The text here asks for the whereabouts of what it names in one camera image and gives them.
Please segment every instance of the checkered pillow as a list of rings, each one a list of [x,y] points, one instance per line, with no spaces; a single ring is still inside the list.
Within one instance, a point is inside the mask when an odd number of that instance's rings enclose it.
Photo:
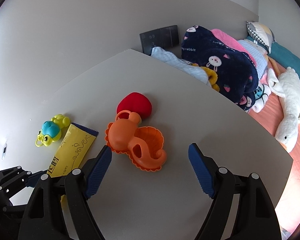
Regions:
[[[261,23],[247,22],[247,31],[254,40],[266,46],[271,53],[271,45],[275,39],[273,32],[267,26]]]

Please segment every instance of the orange shell-shaped mold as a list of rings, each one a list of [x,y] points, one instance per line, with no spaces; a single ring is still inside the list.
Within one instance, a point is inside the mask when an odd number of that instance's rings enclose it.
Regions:
[[[126,153],[129,156],[132,163],[135,166],[137,166],[139,169],[143,170],[143,171],[159,171],[161,169],[161,166],[159,166],[155,169],[147,169],[147,168],[144,168],[144,167],[140,166],[134,160],[133,155],[129,150],[126,150],[126,151],[123,151],[123,152],[122,151],[119,152],[119,151],[114,150],[111,147],[111,145],[109,143],[109,139],[108,139],[109,128],[111,127],[112,124],[113,123],[108,124],[108,129],[106,130],[105,140],[107,142],[107,146],[109,146],[113,152],[116,152],[118,154]],[[150,152],[150,155],[151,155],[152,158],[155,158],[155,153],[158,150],[163,148],[163,143],[164,143],[163,135],[158,129],[156,129],[154,127],[151,127],[151,126],[140,127],[136,130],[134,136],[139,137],[140,139],[143,139],[148,144],[149,152]]]

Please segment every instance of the gray table surface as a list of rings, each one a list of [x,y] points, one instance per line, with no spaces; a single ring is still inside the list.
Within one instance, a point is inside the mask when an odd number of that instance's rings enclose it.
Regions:
[[[283,192],[292,159],[254,119],[221,94],[193,77],[149,56],[127,50],[71,80],[45,101],[18,127],[10,139],[6,166],[18,163],[32,172],[44,170],[58,148],[37,148],[35,137],[42,123],[55,114],[100,134],[84,161],[95,157],[105,144],[104,131],[114,120],[118,103],[131,92],[146,95],[153,104],[142,126],[158,128],[164,135],[167,162],[159,172],[136,168],[126,155],[113,160],[99,191],[88,204],[105,239],[194,239],[212,200],[201,190],[188,160],[188,146],[196,142],[202,152],[232,173],[256,172],[273,204]],[[12,198],[27,201],[30,190]],[[224,236],[231,232],[233,208]],[[76,239],[68,211],[65,219]]]

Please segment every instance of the blue gripper pad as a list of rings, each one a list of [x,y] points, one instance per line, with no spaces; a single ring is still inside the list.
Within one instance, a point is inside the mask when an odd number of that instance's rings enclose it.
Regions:
[[[87,187],[84,194],[87,198],[91,198],[92,195],[97,193],[101,181],[103,180],[112,160],[112,151],[110,147],[106,147],[106,149],[100,154],[101,156],[99,158],[97,157],[97,163],[92,168],[90,174],[86,177]]]
[[[213,198],[216,193],[213,187],[213,176],[203,161],[204,155],[195,143],[190,144],[188,156],[203,192]]]

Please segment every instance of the pink blanket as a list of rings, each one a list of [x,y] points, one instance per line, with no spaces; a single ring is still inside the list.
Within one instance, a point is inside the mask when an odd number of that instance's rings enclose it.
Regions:
[[[213,29],[211,30],[213,35],[218,39],[221,40],[224,44],[226,44],[228,47],[235,49],[237,51],[245,52],[249,55],[250,59],[254,63],[254,66],[257,67],[257,62],[254,59],[254,57],[234,38],[229,36],[228,34],[224,33],[222,30],[219,29]]]

